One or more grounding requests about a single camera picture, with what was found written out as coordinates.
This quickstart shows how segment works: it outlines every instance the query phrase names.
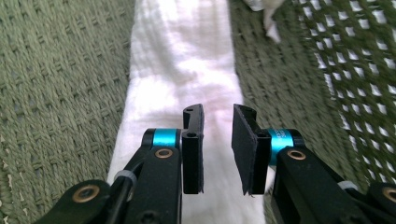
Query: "metal screw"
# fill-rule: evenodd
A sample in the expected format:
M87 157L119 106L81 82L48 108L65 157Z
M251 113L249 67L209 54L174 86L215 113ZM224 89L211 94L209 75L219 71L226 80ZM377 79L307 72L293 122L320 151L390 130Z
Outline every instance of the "metal screw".
M396 203L396 189L393 188L383 188L382 193L392 202Z
M288 156L292 157L293 159L295 159L297 161L303 161L306 158L306 156L303 152L301 152L299 150L295 150L295 149L289 150Z
M168 148L162 148L155 152L155 156L160 159L167 159L173 155L173 151Z
M99 187L96 185L87 185L79 188L73 194L73 201L75 203L85 203L93 198L95 198L99 194Z

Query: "black metal arm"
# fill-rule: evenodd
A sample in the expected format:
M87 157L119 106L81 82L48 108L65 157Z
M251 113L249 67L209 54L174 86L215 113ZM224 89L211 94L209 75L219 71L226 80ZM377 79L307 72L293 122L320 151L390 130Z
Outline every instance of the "black metal arm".
M111 187L102 180L79 183L36 223L180 223L181 181L186 194L204 190L202 105L185 108L183 123L183 130L146 130Z
M261 129L256 111L233 109L232 146L243 192L263 194L267 166L275 164L278 223L396 223L396 185L374 183L363 195L312 153L296 130Z

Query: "white cloth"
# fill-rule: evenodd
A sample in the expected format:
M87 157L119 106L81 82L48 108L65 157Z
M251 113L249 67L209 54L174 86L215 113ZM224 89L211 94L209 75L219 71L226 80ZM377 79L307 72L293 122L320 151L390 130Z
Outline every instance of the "white cloth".
M205 193L183 195L183 223L264 223L262 196L243 196L231 149L233 104L242 94L227 1L137 0L130 73L107 182L146 129L182 128L182 110L203 104Z

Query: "folded fabric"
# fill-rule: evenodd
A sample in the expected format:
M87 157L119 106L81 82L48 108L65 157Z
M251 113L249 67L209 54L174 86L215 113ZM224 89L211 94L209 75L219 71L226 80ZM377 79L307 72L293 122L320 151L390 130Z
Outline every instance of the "folded fabric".
M274 40L277 44L280 43L280 36L277 32L276 22L272 17L276 10L282 6L285 0L244 0L244 2L253 11L260 11L264 9L263 27L267 32L266 35Z
M182 110L203 104L205 193L183 195L183 222L264 223L262 197L243 196L231 149L233 104L242 103L226 0L136 1L130 83L107 182L146 129L182 128Z

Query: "black plastic part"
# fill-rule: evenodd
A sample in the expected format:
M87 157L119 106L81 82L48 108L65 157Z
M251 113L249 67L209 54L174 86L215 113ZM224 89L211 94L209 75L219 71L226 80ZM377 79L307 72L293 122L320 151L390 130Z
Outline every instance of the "black plastic part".
M117 178L121 180L120 187L118 189L112 189L110 199L108 200L108 212L106 217L106 224L120 223L125 216L125 207L127 204L129 193L133 186L132 180L125 176Z
M171 150L172 155L157 157L156 152L164 148ZM146 157L123 223L180 223L180 166L178 149L154 147Z
M306 147L277 154L272 206L279 223L372 223Z
M145 158L149 151L152 148L152 141L154 138L155 129L147 129L142 137L142 145L136 151L136 153L132 156L132 158L126 164L124 170L129 170L138 175L138 171L141 168L141 165L145 161Z
M396 185L373 183L367 192L370 204L396 217Z
M175 148L181 149L181 130L180 129L176 129Z
M191 105L183 111L181 135L183 157L183 191L198 194L204 191L204 109L202 105Z
M395 224L396 217L391 216L386 213L383 209L378 209L374 204L367 204L363 201L353 199L355 204L359 207L359 209L372 220L373 223L381 223L381 224Z
M287 129L287 130L289 131L293 139L293 144L295 147L305 147L305 141L299 131L295 129Z
M99 188L99 192L94 198L80 203L73 200L73 196L79 189L92 186ZM109 192L110 186L102 180L88 180L76 184L68 189L55 206L35 224L102 223L103 219L106 218L104 217L106 213L102 211L109 198ZM92 193L92 190L87 189L85 196L88 197Z
M244 194L264 194L271 135L256 122L255 110L233 105L232 148Z

